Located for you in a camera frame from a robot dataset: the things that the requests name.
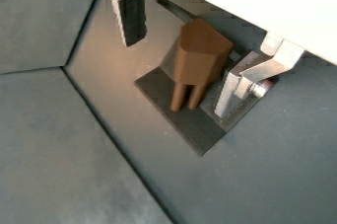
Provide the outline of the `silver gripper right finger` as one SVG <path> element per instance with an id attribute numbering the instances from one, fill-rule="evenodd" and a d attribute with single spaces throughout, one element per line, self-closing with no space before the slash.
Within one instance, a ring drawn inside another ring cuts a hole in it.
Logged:
<path id="1" fill-rule="evenodd" d="M 304 49 L 273 33 L 261 43 L 261 52 L 251 51 L 228 72 L 215 114 L 225 117 L 251 94 L 261 98 L 269 91 L 271 78 L 291 70 Z"/>

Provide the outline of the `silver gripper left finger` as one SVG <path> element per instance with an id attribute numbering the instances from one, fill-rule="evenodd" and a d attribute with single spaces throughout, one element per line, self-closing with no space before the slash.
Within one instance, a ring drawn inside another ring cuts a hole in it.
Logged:
<path id="1" fill-rule="evenodd" d="M 146 0 L 112 0 L 122 39 L 127 46 L 147 36 Z"/>

